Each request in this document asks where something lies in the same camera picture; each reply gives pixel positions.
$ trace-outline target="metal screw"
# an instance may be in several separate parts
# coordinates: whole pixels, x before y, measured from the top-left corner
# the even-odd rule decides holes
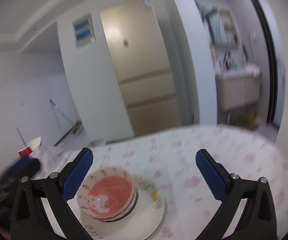
[[[232,177],[232,179],[239,179],[239,176],[236,173],[232,173],[231,177]]]
[[[21,179],[22,182],[26,182],[28,181],[28,177],[27,176],[24,176],[22,179]]]
[[[56,171],[54,171],[54,172],[52,172],[52,173],[50,174],[50,178],[51,178],[51,179],[55,179],[58,175],[59,175],[59,173],[56,172]]]
[[[261,183],[264,183],[264,184],[267,183],[267,179],[264,178],[264,177],[261,177],[261,178],[260,178],[260,181],[261,181]]]

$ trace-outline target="white plate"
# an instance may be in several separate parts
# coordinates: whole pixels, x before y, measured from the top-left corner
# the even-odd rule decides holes
[[[116,222],[101,222],[79,212],[77,218],[92,238],[150,240],[159,232],[166,217],[166,201],[152,182],[141,177],[135,177],[135,182],[139,200],[127,217]]]

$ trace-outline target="table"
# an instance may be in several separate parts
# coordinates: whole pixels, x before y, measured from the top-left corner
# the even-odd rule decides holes
[[[201,148],[207,149],[229,173],[237,173],[242,179],[267,178],[281,239],[288,231],[288,160],[273,143],[249,130],[232,126],[187,126],[95,147],[92,148],[94,163],[88,173],[102,166],[118,165],[131,174],[150,179],[166,196],[168,208],[164,226],[154,239],[195,240],[221,204],[214,199],[196,167],[195,155]],[[60,153],[53,163],[43,163],[40,156],[35,156],[41,159],[43,167],[38,178],[61,171],[78,153],[79,150]],[[245,202],[241,201],[225,236],[233,233]],[[76,198],[68,203],[75,214],[80,212]],[[55,232],[63,236],[54,216],[49,218]]]

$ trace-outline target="white tablecloth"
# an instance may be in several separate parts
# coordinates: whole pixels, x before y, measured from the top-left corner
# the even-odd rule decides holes
[[[165,224],[154,239],[195,240],[221,204],[214,199],[196,167],[196,152],[202,148],[229,173],[237,173],[242,179],[267,178],[281,239],[288,231],[288,160],[271,142],[251,131],[232,126],[189,126],[95,147],[89,173],[101,166],[118,165],[152,180],[166,196],[168,207]],[[46,178],[52,171],[61,171],[78,153],[63,152],[49,163],[35,154],[42,161],[42,171],[37,177]],[[245,202],[242,200],[225,236],[233,232]],[[79,217],[76,198],[69,205]],[[63,235],[53,216],[50,220],[55,232]]]

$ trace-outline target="blue gripper pad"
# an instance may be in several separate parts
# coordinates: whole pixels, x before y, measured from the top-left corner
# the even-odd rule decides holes
[[[63,183],[62,198],[64,201],[75,197],[75,194],[77,193],[92,164],[93,152],[88,149]]]
[[[214,198],[225,201],[227,199],[226,184],[202,150],[199,150],[196,154],[196,165],[213,193]]]

